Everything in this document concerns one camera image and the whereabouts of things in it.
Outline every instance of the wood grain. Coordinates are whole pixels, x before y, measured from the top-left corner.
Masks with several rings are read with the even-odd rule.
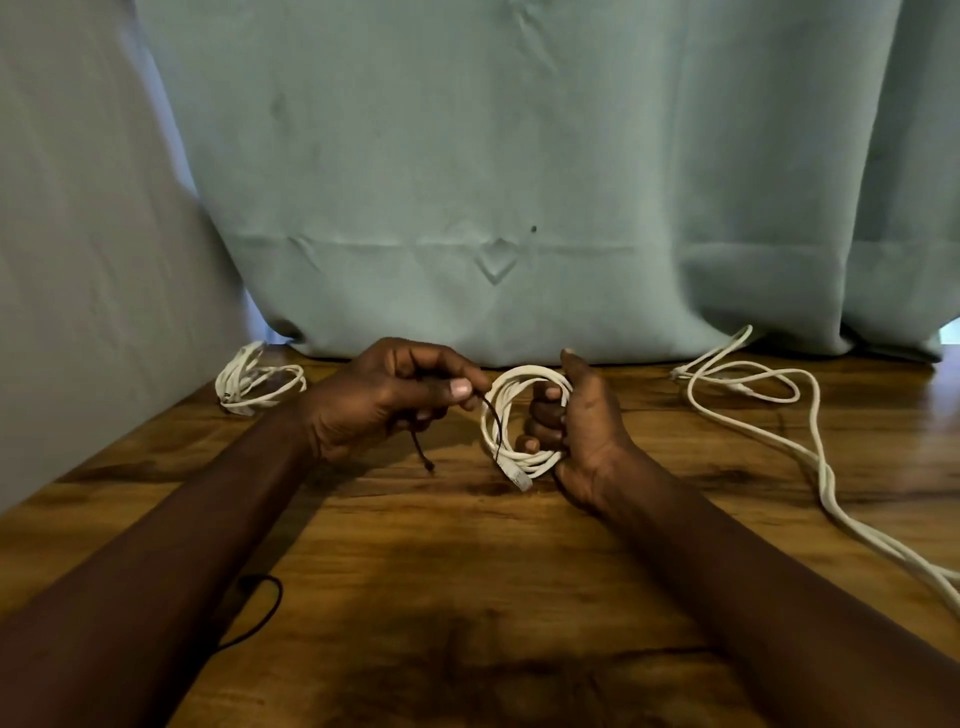
[[[312,380],[335,366],[271,356],[298,360]],[[960,568],[960,348],[936,368],[856,356],[801,365],[824,387],[821,427],[841,502]],[[927,587],[831,525],[796,461],[692,412],[669,369],[604,370],[638,443],[775,545],[960,658],[960,627]],[[706,389],[703,402],[807,438],[800,405]],[[5,514],[0,613],[246,426],[205,387]],[[432,476],[398,437],[304,484],[257,556],[286,585],[283,606],[210,660],[174,725],[762,724],[722,654],[601,524],[549,480],[527,495],[506,482],[480,450],[475,417],[451,412],[422,442]],[[272,599],[261,587],[231,633]]]

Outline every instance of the fingernail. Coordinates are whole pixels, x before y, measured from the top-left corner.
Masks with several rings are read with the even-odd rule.
[[[465,400],[470,396],[470,393],[473,392],[473,385],[470,384],[469,379],[451,379],[450,380],[450,394],[453,395],[453,399]]]

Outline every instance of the teal curtain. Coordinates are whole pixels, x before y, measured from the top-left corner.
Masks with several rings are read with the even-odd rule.
[[[140,0],[199,193],[304,352],[939,355],[960,3]]]

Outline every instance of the white cable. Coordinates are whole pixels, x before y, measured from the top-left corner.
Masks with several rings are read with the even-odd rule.
[[[731,340],[729,344],[723,347],[705,353],[695,361],[677,367],[670,373],[670,378],[674,380],[686,380],[686,398],[690,400],[697,410],[705,417],[716,420],[724,425],[738,427],[754,434],[755,436],[768,440],[776,445],[790,448],[797,452],[801,457],[807,460],[817,469],[817,490],[820,495],[820,503],[828,515],[841,527],[846,528],[856,538],[898,562],[905,569],[913,573],[918,578],[929,583],[947,603],[947,606],[957,617],[960,617],[960,593],[957,592],[950,582],[960,582],[960,571],[954,571],[931,564],[919,553],[908,548],[897,539],[888,536],[882,531],[873,528],[866,523],[860,522],[850,516],[840,507],[836,498],[836,478],[833,469],[827,464],[827,457],[824,454],[824,443],[820,437],[820,428],[817,426],[817,415],[820,412],[820,383],[816,377],[804,369],[770,369],[755,361],[730,361],[726,364],[719,364],[720,360],[728,354],[735,352],[743,347],[753,332],[753,327],[741,329]],[[691,369],[700,362],[706,360],[698,369],[691,372]],[[721,377],[716,376],[720,372],[728,369],[754,369],[757,374],[740,377]],[[789,404],[800,399],[800,387],[787,378],[786,375],[805,376],[813,389],[813,401],[810,404],[809,427],[810,434],[813,437],[814,451],[811,451],[802,445],[798,445],[792,440],[780,437],[772,432],[768,432],[760,427],[748,425],[747,423],[735,420],[732,417],[717,414],[700,404],[693,396],[693,388],[698,381],[717,384],[722,387],[732,389],[747,397],[753,397],[758,400],[776,402],[779,404]],[[786,385],[792,393],[790,397],[770,397],[761,395],[747,386],[747,382],[759,381],[761,379],[774,378]]]
[[[300,391],[306,389],[306,376],[303,374],[303,367],[298,364],[286,364],[280,367],[258,367],[260,354],[263,353],[264,343],[254,341],[252,344],[240,349],[237,355],[233,357],[224,370],[217,375],[214,387],[217,390],[217,399],[220,404],[228,411],[237,415],[246,415],[248,417],[254,414],[253,408],[273,407],[279,404],[279,395],[287,392],[298,384]],[[254,387],[263,384],[267,379],[277,372],[290,372],[293,378],[273,392],[268,392],[260,397],[245,399],[247,394]]]
[[[510,442],[510,433],[507,431],[507,421],[510,419],[510,405],[520,392],[534,382],[548,381],[556,384],[561,391],[560,404],[566,406],[566,401],[573,391],[573,387],[566,377],[552,369],[529,365],[516,367],[504,372],[493,383],[487,399],[493,405],[493,411],[503,424],[503,431],[497,426],[493,417],[488,418],[488,407],[484,406],[480,417],[480,429],[483,432],[484,444],[490,455],[500,466],[500,470],[509,477],[521,491],[526,491],[533,485],[533,479],[540,477],[561,458],[559,452],[541,450],[540,452],[517,452]]]

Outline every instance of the hand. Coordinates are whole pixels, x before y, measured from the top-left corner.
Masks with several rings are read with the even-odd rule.
[[[427,429],[490,390],[480,368],[450,347],[381,339],[294,400],[318,459],[336,462],[402,429]]]
[[[598,508],[612,471],[639,449],[623,425],[620,403],[607,382],[568,349],[561,353],[561,363],[573,385],[566,409],[556,384],[534,384],[530,417],[516,449],[566,451],[568,456],[554,471],[561,485],[579,504]]]

